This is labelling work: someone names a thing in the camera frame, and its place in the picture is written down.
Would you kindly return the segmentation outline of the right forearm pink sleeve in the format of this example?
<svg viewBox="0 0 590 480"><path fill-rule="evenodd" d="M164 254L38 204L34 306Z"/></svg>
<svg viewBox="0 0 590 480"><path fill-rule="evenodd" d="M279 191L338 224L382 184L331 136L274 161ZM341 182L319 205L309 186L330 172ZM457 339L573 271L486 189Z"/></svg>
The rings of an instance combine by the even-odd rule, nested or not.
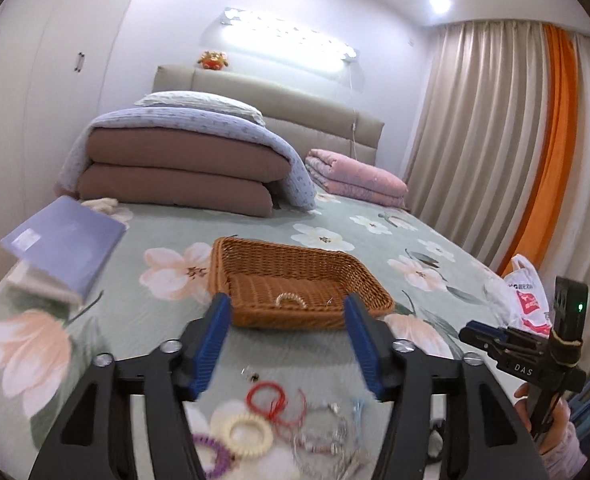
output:
<svg viewBox="0 0 590 480"><path fill-rule="evenodd" d="M551 480L572 480L587 463L580 448L576 428L568 422L560 443L541 455L544 468Z"/></svg>

